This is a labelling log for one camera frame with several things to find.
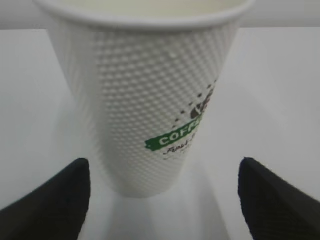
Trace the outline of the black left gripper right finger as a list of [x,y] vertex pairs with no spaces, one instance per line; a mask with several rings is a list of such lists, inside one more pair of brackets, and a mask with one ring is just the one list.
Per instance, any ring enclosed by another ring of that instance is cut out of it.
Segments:
[[257,160],[245,157],[238,172],[238,196],[254,240],[318,240],[320,203]]

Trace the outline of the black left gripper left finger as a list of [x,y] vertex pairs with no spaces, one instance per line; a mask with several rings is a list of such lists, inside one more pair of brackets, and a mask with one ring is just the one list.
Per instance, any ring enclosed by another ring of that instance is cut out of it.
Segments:
[[0,211],[2,240],[77,240],[91,198],[87,159],[79,158]]

